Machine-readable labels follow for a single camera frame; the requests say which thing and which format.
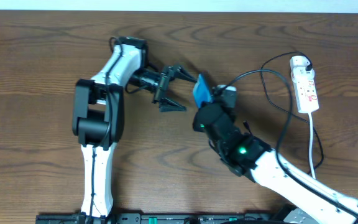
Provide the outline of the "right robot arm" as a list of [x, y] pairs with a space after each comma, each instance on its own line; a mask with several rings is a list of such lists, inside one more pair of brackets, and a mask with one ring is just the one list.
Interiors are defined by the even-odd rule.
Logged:
[[198, 107], [193, 129], [206, 133], [233, 174], [280, 194], [318, 223], [358, 223], [358, 199], [327, 187], [286, 161], [277, 149], [239, 130], [228, 106], [235, 95], [193, 96]]

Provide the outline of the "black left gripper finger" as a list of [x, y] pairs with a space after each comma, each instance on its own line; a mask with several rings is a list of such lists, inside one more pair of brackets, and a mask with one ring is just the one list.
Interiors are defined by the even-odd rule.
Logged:
[[161, 98], [159, 101], [160, 112], [186, 111], [186, 107], [170, 98]]
[[185, 80], [188, 82], [196, 83], [197, 79], [188, 73], [181, 65], [176, 64], [173, 66], [173, 77]]

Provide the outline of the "blue screen smartphone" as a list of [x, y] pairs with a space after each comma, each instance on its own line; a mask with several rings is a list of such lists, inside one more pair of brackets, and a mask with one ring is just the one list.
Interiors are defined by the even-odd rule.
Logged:
[[201, 73], [193, 88], [193, 98], [198, 109], [202, 107], [203, 103], [210, 103], [213, 100], [209, 85]]

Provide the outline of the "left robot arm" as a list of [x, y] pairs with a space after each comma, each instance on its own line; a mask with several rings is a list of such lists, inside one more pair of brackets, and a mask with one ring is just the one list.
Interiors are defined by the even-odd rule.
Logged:
[[75, 85], [72, 131], [78, 138], [85, 163], [85, 194], [81, 214], [85, 223], [105, 223], [114, 205], [112, 162], [114, 150], [124, 130], [124, 93], [128, 85], [135, 91], [153, 94], [152, 103], [161, 112], [186, 111], [167, 97], [170, 82], [181, 79], [195, 83], [181, 65], [163, 70], [149, 62], [149, 46], [144, 39], [112, 37], [112, 55], [91, 79]]

